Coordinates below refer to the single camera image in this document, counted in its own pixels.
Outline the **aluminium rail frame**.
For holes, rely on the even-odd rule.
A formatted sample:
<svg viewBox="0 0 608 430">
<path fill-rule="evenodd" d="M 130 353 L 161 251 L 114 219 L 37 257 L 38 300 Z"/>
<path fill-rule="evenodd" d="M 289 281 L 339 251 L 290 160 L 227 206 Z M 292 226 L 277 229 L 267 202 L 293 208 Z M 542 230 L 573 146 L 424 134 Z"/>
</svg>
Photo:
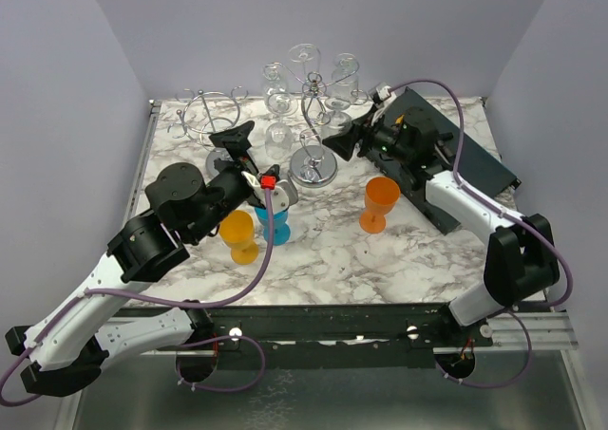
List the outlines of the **aluminium rail frame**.
<svg viewBox="0 0 608 430">
<path fill-rule="evenodd" d="M 496 145 L 479 97 L 461 98 L 465 114 L 465 131 L 494 158 L 500 160 Z M 264 133 L 274 116 L 259 97 L 240 101 L 241 121 L 256 122 L 251 135 L 253 155 L 262 164 L 269 164 L 264 151 Z M 155 102 L 155 130 L 146 143 L 141 165 L 137 206 L 135 198 L 130 215 L 148 208 L 143 186 L 151 183 L 158 172 L 172 162 L 188 161 L 203 166 L 206 153 L 189 139 L 173 139 L 176 130 L 167 126 L 177 119 L 182 107 L 176 100 Z M 400 196 L 387 218 L 387 228 L 380 234 L 367 234 L 358 223 L 363 211 L 365 184 L 380 176 L 380 171 L 367 159 L 338 161 L 337 178 L 320 190 L 300 187 L 300 200 L 289 210 L 291 237 L 286 244 L 275 247 L 272 261 L 256 288 L 235 306 L 327 306 L 384 304 L 443 304 L 471 289 L 482 278 L 485 248 L 473 233 L 457 227 L 441 234 L 404 196 Z M 238 266 L 229 259 L 228 248 L 219 240 L 206 239 L 192 247 L 191 258 L 169 272 L 159 284 L 147 292 L 158 298 L 182 300 L 195 298 L 216 301 L 241 291 L 254 278 L 259 261 Z M 557 366 L 547 377 L 547 385 L 533 383 L 528 370 L 523 379 L 509 388 L 488 390 L 494 394 L 518 394 L 523 390 L 546 398 L 547 409 L 565 411 L 555 406 L 549 392 L 570 394 L 568 374 L 563 373 L 560 352 L 576 349 L 578 342 L 566 313 L 526 309 L 521 304 L 518 317 L 525 325 L 537 357 L 543 352 L 557 352 Z M 516 374 L 525 363 L 525 333 L 518 321 L 503 314 L 483 323 L 483 332 L 498 333 L 495 346 L 474 351 L 477 370 L 472 382 L 502 382 Z M 538 362 L 546 360 L 539 357 Z"/>
</svg>

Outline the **blue plastic goblet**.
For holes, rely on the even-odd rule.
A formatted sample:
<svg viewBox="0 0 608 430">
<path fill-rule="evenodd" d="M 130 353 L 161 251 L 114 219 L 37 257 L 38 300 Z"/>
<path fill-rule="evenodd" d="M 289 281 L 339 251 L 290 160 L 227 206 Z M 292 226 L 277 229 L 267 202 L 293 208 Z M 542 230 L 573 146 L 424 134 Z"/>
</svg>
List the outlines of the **blue plastic goblet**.
<svg viewBox="0 0 608 430">
<path fill-rule="evenodd" d="M 263 237 L 266 241 L 269 240 L 269 218 L 268 212 L 264 208 L 255 208 L 257 220 L 263 227 Z M 287 224 L 289 211 L 274 213 L 274 245 L 279 246 L 285 244 L 291 235 L 291 229 Z"/>
</svg>

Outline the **tall chrome glass rack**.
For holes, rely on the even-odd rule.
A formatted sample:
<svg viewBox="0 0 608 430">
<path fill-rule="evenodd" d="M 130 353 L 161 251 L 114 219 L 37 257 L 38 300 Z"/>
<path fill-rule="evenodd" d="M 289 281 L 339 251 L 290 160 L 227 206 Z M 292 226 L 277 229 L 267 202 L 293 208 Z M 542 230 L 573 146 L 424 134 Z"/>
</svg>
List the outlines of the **tall chrome glass rack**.
<svg viewBox="0 0 608 430">
<path fill-rule="evenodd" d="M 294 142 L 299 147 L 290 157 L 288 175 L 300 186 L 308 188 L 321 188 L 329 185 L 338 172 L 337 159 L 329 148 L 322 144 L 321 127 L 329 119 L 330 110 L 325 101 L 332 97 L 330 89 L 332 74 L 324 79 L 321 68 L 307 77 L 284 65 L 286 78 L 289 84 L 289 93 L 296 102 L 295 112 L 285 119 L 294 133 Z M 359 89 L 356 99 L 351 107 L 361 105 L 367 101 L 367 96 Z"/>
</svg>

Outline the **orange plastic goblet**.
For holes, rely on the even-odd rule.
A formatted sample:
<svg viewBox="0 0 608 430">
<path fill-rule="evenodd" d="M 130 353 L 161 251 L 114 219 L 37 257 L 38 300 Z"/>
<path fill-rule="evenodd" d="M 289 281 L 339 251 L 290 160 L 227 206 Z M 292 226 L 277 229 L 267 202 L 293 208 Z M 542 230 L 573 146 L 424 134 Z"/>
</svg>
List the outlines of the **orange plastic goblet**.
<svg viewBox="0 0 608 430">
<path fill-rule="evenodd" d="M 401 195 L 399 185 L 387 177 L 372 178 L 365 188 L 365 210 L 359 218 L 360 227 L 369 234 L 386 228 L 386 215 Z"/>
</svg>

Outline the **dark flat equipment box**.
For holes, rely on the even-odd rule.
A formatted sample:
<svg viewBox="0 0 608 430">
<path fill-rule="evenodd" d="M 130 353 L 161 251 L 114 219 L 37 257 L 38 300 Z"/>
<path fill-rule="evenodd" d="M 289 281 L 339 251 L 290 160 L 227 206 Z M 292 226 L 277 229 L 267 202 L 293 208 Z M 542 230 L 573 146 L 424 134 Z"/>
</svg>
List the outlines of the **dark flat equipment box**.
<svg viewBox="0 0 608 430">
<path fill-rule="evenodd" d="M 389 107 L 386 117 L 395 121 L 404 113 L 413 113 L 415 119 L 431 122 L 439 133 L 451 132 L 453 139 L 446 148 L 455 153 L 458 144 L 458 126 L 436 109 L 414 90 L 408 88 Z M 366 158 L 386 177 L 399 185 L 402 194 L 411 204 L 443 235 L 453 232 L 460 222 L 445 211 L 425 201 L 424 186 L 414 182 L 413 176 L 396 160 L 371 151 Z M 464 152 L 459 165 L 459 173 L 469 184 L 489 197 L 498 196 L 504 190 L 519 186 L 520 181 L 509 169 L 487 152 L 471 137 L 465 138 Z"/>
</svg>

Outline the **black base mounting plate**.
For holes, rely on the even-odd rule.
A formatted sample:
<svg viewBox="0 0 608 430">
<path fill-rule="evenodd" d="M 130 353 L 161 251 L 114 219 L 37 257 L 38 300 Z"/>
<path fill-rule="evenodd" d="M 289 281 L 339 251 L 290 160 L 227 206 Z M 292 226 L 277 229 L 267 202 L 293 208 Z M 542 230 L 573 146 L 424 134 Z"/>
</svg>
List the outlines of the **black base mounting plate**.
<svg viewBox="0 0 608 430">
<path fill-rule="evenodd" d="M 197 315 L 196 340 L 221 337 L 218 366 L 252 370 L 265 355 L 270 369 L 405 366 L 432 368 L 433 351 L 497 344 L 483 323 L 451 324 L 441 304 L 235 306 Z"/>
</svg>

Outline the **small chrome glass rack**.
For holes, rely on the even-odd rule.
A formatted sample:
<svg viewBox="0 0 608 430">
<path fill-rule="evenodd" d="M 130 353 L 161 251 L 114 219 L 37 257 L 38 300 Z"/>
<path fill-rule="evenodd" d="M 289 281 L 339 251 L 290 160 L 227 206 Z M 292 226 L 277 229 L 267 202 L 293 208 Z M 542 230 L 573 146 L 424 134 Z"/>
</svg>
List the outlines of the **small chrome glass rack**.
<svg viewBox="0 0 608 430">
<path fill-rule="evenodd" d="M 210 178 L 219 174 L 219 167 L 231 160 L 225 148 L 215 146 L 210 136 L 231 129 L 239 124 L 241 117 L 240 101 L 244 101 L 249 91 L 239 97 L 243 87 L 237 85 L 229 92 L 192 90 L 184 88 L 184 97 L 175 95 L 182 104 L 176 110 L 177 119 L 167 126 L 167 132 L 176 130 L 173 139 L 189 139 L 205 153 L 205 169 Z"/>
</svg>

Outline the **yellow plastic goblet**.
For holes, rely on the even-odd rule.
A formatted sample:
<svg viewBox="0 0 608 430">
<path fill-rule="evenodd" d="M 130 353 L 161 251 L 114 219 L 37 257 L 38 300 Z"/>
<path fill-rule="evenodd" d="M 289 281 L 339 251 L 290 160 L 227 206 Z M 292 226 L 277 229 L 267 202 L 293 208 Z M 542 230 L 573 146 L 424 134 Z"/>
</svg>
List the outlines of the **yellow plastic goblet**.
<svg viewBox="0 0 608 430">
<path fill-rule="evenodd" d="M 231 257 L 235 263 L 248 265 L 257 259 L 255 226 L 248 213 L 234 210 L 221 221 L 218 232 L 222 241 L 231 250 Z"/>
</svg>

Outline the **clear wine glass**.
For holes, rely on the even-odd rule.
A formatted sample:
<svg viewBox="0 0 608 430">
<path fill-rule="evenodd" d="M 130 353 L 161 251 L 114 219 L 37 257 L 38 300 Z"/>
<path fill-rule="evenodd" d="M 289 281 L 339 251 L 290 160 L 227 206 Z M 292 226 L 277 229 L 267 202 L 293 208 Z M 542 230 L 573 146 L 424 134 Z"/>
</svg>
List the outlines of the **clear wine glass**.
<svg viewBox="0 0 608 430">
<path fill-rule="evenodd" d="M 265 105 L 274 116 L 265 132 L 265 151 L 270 158 L 281 162 L 289 156 L 295 141 L 291 126 L 285 119 L 295 112 L 296 102 L 291 93 L 274 91 L 265 99 Z"/>
<path fill-rule="evenodd" d="M 330 89 L 337 100 L 353 103 L 358 90 L 360 64 L 351 53 L 340 53 L 334 58 L 334 70 Z"/>
<path fill-rule="evenodd" d="M 323 139 L 341 133 L 352 122 L 352 117 L 347 113 L 352 105 L 350 100 L 330 97 L 325 101 L 325 105 L 330 110 L 330 119 L 321 127 Z"/>
<path fill-rule="evenodd" d="M 287 93 L 289 84 L 284 66 L 281 63 L 269 63 L 262 67 L 262 94 L 265 99 L 275 93 Z"/>
</svg>

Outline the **black metal tool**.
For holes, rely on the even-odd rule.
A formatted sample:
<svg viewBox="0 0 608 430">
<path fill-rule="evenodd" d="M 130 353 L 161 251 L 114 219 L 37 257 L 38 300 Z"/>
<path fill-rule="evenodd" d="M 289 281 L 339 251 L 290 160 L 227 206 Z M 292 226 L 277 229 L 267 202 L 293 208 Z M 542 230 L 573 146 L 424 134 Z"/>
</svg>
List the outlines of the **black metal tool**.
<svg viewBox="0 0 608 430">
<path fill-rule="evenodd" d="M 451 132 L 440 133 L 438 136 L 437 144 L 440 147 L 445 147 L 453 139 Z"/>
</svg>

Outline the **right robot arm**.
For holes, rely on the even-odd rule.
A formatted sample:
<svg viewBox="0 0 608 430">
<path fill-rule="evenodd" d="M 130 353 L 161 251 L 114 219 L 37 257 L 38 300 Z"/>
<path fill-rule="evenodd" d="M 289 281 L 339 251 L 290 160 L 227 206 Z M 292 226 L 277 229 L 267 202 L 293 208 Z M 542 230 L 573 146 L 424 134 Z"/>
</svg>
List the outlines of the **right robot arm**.
<svg viewBox="0 0 608 430">
<path fill-rule="evenodd" d="M 446 147 L 451 137 L 423 109 L 410 107 L 393 121 L 371 111 L 323 143 L 344 160 L 373 151 L 396 161 L 414 194 L 484 242 L 482 281 L 453 299 L 436 326 L 444 344 L 458 346 L 472 324 L 556 284 L 560 272 L 547 219 L 510 210 L 455 176 L 455 157 Z"/>
</svg>

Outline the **clear wine glass front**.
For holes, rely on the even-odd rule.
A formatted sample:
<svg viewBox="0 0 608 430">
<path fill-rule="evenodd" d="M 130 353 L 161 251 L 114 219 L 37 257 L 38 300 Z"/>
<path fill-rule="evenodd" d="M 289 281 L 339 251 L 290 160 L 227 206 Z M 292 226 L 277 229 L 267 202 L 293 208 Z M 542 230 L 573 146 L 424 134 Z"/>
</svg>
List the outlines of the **clear wine glass front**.
<svg viewBox="0 0 608 430">
<path fill-rule="evenodd" d="M 265 132 L 265 151 L 270 158 L 281 162 L 289 156 L 295 141 L 291 126 L 285 119 L 295 112 L 296 102 L 291 93 L 274 91 L 265 99 L 265 105 L 274 116 Z"/>
</svg>

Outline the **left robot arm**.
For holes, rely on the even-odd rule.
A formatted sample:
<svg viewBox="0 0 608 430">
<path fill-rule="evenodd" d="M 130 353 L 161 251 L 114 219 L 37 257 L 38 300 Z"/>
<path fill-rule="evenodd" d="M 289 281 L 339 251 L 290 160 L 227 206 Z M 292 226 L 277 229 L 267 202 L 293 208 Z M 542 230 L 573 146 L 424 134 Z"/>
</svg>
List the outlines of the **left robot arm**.
<svg viewBox="0 0 608 430">
<path fill-rule="evenodd" d="M 126 302 L 146 301 L 148 288 L 208 236 L 219 236 L 238 263 L 269 263 L 255 244 L 253 219 L 241 210 L 243 203 L 276 208 L 278 170 L 258 171 L 249 154 L 253 129 L 248 121 L 211 136 L 230 155 L 211 180 L 188 162 L 164 168 L 146 187 L 148 209 L 124 224 L 85 281 L 40 323 L 7 333 L 12 369 L 31 400 L 72 395 L 110 365 L 149 350 L 219 343 L 211 307 L 199 301 L 164 300 L 157 316 L 115 327 L 108 321 Z"/>
</svg>

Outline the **tall clear flute glass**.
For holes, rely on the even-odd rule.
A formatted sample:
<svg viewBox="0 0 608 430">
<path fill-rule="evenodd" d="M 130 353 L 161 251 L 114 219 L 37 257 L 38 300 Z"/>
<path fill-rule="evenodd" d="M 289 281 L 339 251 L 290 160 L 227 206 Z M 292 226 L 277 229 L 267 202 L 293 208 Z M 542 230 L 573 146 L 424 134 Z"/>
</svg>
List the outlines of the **tall clear flute glass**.
<svg viewBox="0 0 608 430">
<path fill-rule="evenodd" d="M 291 47 L 288 58 L 301 67 L 305 77 L 320 70 L 321 52 L 314 44 L 302 43 Z"/>
</svg>

